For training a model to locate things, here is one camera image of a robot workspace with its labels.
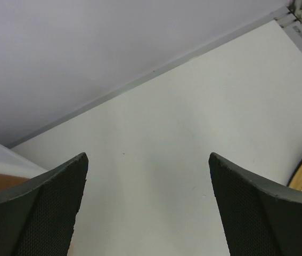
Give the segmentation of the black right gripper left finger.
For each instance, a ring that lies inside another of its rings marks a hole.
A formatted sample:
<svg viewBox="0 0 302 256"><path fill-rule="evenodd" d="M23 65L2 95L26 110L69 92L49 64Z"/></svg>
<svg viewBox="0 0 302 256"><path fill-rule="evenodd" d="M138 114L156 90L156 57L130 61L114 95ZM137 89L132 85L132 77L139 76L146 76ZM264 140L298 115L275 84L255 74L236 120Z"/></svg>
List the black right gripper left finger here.
<svg viewBox="0 0 302 256"><path fill-rule="evenodd" d="M81 153L0 191L0 255L67 255L87 171Z"/></svg>

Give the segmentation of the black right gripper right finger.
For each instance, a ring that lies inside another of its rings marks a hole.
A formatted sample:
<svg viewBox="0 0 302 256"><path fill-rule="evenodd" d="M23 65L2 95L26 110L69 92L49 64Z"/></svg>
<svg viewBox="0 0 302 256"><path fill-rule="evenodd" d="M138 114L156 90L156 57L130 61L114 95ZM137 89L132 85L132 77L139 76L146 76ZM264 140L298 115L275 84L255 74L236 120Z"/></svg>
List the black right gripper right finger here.
<svg viewBox="0 0 302 256"><path fill-rule="evenodd" d="M230 255L302 255L302 191L217 153L209 168Z"/></svg>

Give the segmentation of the white plastic shoe cabinet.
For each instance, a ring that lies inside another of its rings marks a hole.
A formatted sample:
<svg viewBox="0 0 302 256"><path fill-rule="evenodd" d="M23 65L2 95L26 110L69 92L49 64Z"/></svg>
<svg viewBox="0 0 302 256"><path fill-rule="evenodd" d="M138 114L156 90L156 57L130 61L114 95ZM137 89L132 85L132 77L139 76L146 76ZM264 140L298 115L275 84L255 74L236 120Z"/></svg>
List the white plastic shoe cabinet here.
<svg viewBox="0 0 302 256"><path fill-rule="evenodd" d="M47 172L46 169L0 144L0 174L33 178L45 172Z"/></svg>

